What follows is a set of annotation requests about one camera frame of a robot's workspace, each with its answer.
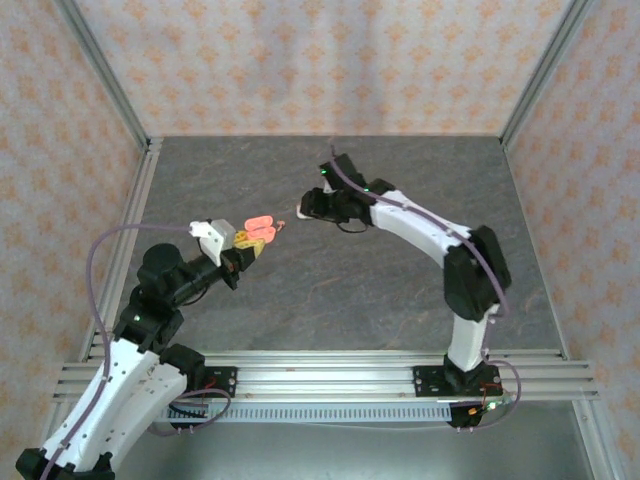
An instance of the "pink object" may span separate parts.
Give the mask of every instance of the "pink object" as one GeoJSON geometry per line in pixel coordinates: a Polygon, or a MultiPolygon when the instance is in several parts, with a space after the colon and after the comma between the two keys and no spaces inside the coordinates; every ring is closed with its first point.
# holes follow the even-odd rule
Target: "pink object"
{"type": "Polygon", "coordinates": [[[247,232],[247,236],[250,240],[256,240],[261,238],[265,243],[273,242],[276,238],[276,229],[274,227],[259,228],[258,230],[250,230],[247,232]]]}
{"type": "Polygon", "coordinates": [[[273,227],[271,215],[250,218],[244,222],[244,228],[247,230],[247,237],[250,240],[261,238],[265,243],[271,243],[276,238],[276,229],[273,227]]]}
{"type": "Polygon", "coordinates": [[[262,217],[250,218],[244,222],[244,229],[248,232],[251,230],[258,230],[259,228],[267,228],[273,225],[273,217],[271,215],[264,215],[262,217]]]}

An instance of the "gray floor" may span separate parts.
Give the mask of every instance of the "gray floor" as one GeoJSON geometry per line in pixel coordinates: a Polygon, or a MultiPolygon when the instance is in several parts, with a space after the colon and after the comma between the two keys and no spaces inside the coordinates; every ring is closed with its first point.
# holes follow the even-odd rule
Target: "gray floor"
{"type": "Polygon", "coordinates": [[[519,410],[473,434],[448,426],[391,431],[284,424],[218,424],[171,438],[145,434],[118,480],[593,478],[570,402],[527,403],[519,410]]]}
{"type": "MultiPolygon", "coordinates": [[[[409,198],[456,223],[493,228],[513,277],[513,315],[492,332],[497,348],[559,348],[558,334],[497,139],[337,137],[369,180],[384,178],[409,198]]],[[[304,192],[319,186],[327,137],[167,138],[143,221],[187,225],[225,218],[241,228],[269,214],[287,226],[243,275],[236,291],[216,285],[182,311],[175,341],[211,350],[444,350],[451,312],[436,264],[388,232],[341,233],[295,218],[304,192]]],[[[138,236],[130,270],[160,241],[185,259],[198,254],[185,235],[138,236]]],[[[125,292],[134,284],[130,272],[125,292]]]]}

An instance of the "black mounting plate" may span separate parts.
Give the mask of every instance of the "black mounting plate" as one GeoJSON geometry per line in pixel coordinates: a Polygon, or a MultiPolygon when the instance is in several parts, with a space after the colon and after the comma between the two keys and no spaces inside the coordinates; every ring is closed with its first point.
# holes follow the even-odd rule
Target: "black mounting plate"
{"type": "MultiPolygon", "coordinates": [[[[236,386],[238,383],[238,367],[204,367],[203,387],[211,385],[209,388],[224,390],[231,398],[236,396],[236,386]]],[[[219,393],[205,393],[205,398],[223,398],[219,393]]]]}
{"type": "Polygon", "coordinates": [[[486,365],[469,385],[460,390],[454,390],[453,386],[445,380],[444,366],[442,365],[418,365],[413,367],[413,386],[416,397],[500,397],[503,394],[500,371],[494,365],[486,365]]]}

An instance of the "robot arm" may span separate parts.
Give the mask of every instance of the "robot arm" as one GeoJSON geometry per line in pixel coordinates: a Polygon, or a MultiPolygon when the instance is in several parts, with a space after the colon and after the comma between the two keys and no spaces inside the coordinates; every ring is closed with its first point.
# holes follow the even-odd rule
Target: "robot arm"
{"type": "Polygon", "coordinates": [[[298,216],[333,223],[358,219],[365,225],[398,235],[435,260],[443,270],[445,300],[453,310],[453,336],[444,360],[445,375],[456,389],[469,385],[483,368],[482,341],[488,317],[497,311],[499,304],[485,272],[451,232],[476,246],[500,286],[506,289],[511,277],[494,232],[484,226],[471,230],[445,220],[415,204],[384,180],[367,183],[345,154],[336,157],[335,163],[353,183],[381,199],[355,190],[334,171],[331,163],[325,163],[320,166],[324,188],[314,188],[302,197],[298,216]],[[447,231],[412,209],[426,212],[426,217],[437,219],[447,231]]]}
{"type": "Polygon", "coordinates": [[[61,450],[69,430],[94,401],[104,362],[73,411],[41,449],[25,450],[16,468],[39,480],[57,452],[48,479],[110,480],[140,435],[183,392],[205,383],[204,357],[183,345],[168,346],[183,322],[179,307],[223,280],[237,288],[260,255],[263,240],[236,241],[225,220],[193,222],[202,255],[185,262],[177,247],[159,244],[144,255],[139,285],[122,311],[110,344],[109,378],[90,415],[61,450]]]}

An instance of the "wallpaper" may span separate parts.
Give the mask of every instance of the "wallpaper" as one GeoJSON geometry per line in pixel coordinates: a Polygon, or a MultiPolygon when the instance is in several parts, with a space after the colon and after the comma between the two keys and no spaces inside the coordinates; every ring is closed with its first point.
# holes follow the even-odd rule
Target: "wallpaper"
{"type": "Polygon", "coordinates": [[[639,86],[640,4],[596,2],[509,151],[570,351],[596,362],[629,472],[640,472],[639,86]]]}
{"type": "Polygon", "coordinates": [[[569,0],[80,0],[152,136],[503,129],[569,0]]]}
{"type": "Polygon", "coordinates": [[[88,326],[88,247],[119,221],[139,152],[53,1],[4,0],[0,45],[0,477],[19,478],[88,326]]]}

